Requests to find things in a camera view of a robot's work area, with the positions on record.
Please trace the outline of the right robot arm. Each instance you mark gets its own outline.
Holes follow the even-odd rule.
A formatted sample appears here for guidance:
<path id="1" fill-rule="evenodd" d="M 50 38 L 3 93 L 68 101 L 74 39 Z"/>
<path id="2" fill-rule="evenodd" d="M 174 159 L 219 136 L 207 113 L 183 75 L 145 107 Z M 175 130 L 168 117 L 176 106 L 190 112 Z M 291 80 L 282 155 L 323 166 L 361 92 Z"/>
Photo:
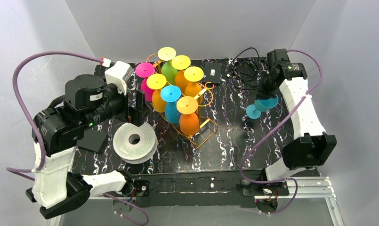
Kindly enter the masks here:
<path id="1" fill-rule="evenodd" d="M 308 87 L 307 72 L 302 63 L 292 63 L 288 50 L 275 49 L 267 54 L 268 73 L 258 85 L 256 106 L 267 109 L 279 93 L 287 106 L 293 126 L 293 141 L 281 152 L 281 158 L 264 169 L 263 181 L 277 181 L 322 166 L 337 144 L 320 123 Z"/>

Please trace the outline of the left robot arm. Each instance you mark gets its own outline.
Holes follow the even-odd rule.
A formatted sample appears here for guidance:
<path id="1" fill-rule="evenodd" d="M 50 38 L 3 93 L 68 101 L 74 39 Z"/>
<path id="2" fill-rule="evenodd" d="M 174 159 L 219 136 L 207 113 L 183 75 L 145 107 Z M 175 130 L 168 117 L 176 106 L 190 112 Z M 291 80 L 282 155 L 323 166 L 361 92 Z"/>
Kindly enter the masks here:
<path id="1" fill-rule="evenodd" d="M 77 143 L 84 138 L 86 130 L 114 116 L 140 126 L 150 111 L 141 90 L 136 92 L 135 107 L 131 107 L 128 96 L 100 76 L 82 74 L 68 81 L 63 104 L 50 105 L 33 120 L 34 128 L 40 133 L 40 138 L 34 139 L 35 152 L 44 165 L 35 171 L 34 186 L 26 195 L 40 205 L 41 215 L 51 219 L 78 209 L 91 196 L 122 192 L 133 185 L 134 178 L 126 170 L 81 175 L 72 173 L 70 167 Z"/>

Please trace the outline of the blue wine glass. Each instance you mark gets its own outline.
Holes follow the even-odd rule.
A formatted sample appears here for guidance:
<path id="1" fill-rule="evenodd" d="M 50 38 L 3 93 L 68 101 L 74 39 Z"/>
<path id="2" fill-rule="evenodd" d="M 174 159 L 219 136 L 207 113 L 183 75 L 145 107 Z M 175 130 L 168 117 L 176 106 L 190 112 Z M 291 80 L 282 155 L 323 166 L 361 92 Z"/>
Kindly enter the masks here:
<path id="1" fill-rule="evenodd" d="M 161 90 L 161 98 L 166 102 L 164 109 L 166 120 L 169 123 L 177 124 L 179 123 L 179 118 L 181 113 L 177 109 L 177 101 L 181 97 L 181 90 L 175 85 L 165 86 Z"/>

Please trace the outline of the teal wine glass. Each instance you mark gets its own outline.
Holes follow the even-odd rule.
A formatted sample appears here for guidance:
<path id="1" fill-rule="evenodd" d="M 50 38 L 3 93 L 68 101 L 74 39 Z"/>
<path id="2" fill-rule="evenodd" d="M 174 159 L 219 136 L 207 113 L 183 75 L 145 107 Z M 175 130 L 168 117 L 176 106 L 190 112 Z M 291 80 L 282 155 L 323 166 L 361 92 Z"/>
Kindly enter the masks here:
<path id="1" fill-rule="evenodd" d="M 251 119 L 258 119 L 262 112 L 268 112 L 278 104 L 279 97 L 269 99 L 256 99 L 253 104 L 247 106 L 246 114 Z"/>

